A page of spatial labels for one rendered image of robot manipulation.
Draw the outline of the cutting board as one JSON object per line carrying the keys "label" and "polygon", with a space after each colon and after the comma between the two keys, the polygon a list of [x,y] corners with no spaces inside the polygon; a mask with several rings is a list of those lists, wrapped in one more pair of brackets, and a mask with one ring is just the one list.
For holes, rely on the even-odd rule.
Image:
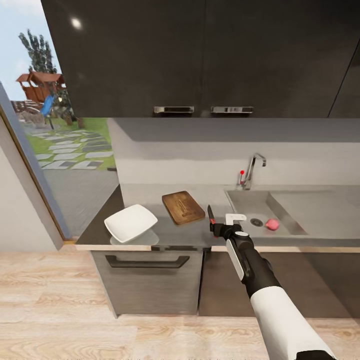
{"label": "cutting board", "polygon": [[182,225],[206,216],[206,212],[187,191],[163,195],[162,200],[177,225]]}

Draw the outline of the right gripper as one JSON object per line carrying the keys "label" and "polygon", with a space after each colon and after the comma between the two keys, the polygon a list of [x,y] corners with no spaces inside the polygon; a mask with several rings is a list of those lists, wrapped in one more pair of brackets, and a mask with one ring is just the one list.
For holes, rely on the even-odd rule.
{"label": "right gripper", "polygon": [[225,234],[229,229],[241,230],[240,224],[227,225],[224,223],[210,223],[210,232],[213,232],[215,237],[223,237],[225,239]]}

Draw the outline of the parer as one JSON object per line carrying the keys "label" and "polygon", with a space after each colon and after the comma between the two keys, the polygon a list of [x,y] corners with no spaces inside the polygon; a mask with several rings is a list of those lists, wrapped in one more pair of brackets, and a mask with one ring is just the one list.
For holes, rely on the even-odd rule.
{"label": "parer", "polygon": [[210,222],[211,222],[212,224],[216,224],[216,221],[215,221],[215,218],[214,218],[212,209],[211,209],[211,207],[210,207],[210,204],[208,205],[208,213],[209,213],[209,217],[210,217]]}

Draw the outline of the vidalia onion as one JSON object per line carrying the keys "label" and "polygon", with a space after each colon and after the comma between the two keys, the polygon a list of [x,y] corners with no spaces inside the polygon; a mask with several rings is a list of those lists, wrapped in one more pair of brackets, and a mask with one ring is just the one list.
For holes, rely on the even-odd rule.
{"label": "vidalia onion", "polygon": [[279,228],[279,223],[276,219],[269,219],[265,226],[268,226],[271,230],[277,230]]}

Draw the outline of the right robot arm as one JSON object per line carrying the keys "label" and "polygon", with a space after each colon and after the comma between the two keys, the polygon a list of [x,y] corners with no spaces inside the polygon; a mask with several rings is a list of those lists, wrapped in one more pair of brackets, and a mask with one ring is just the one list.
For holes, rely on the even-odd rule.
{"label": "right robot arm", "polygon": [[226,240],[226,248],[251,301],[269,360],[336,360],[336,356],[294,305],[272,265],[255,249],[250,235],[233,221],[244,214],[227,213],[210,232]]}

